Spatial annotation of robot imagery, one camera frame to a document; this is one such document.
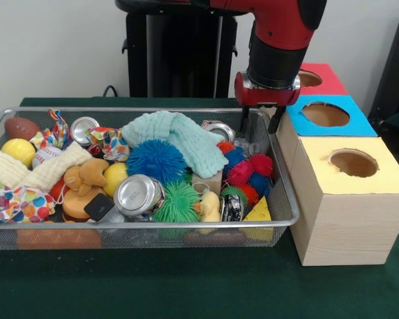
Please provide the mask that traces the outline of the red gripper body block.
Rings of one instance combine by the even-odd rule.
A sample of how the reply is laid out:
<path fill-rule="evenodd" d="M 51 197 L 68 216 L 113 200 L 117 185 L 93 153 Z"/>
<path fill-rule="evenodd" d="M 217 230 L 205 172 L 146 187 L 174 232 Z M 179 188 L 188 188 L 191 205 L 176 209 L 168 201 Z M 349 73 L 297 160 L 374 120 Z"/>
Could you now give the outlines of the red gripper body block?
<path fill-rule="evenodd" d="M 297 75 L 291 87 L 264 88 L 253 83 L 246 72 L 238 72 L 235 77 L 235 97 L 241 106 L 256 107 L 258 105 L 290 106 L 301 92 L 301 79 Z"/>

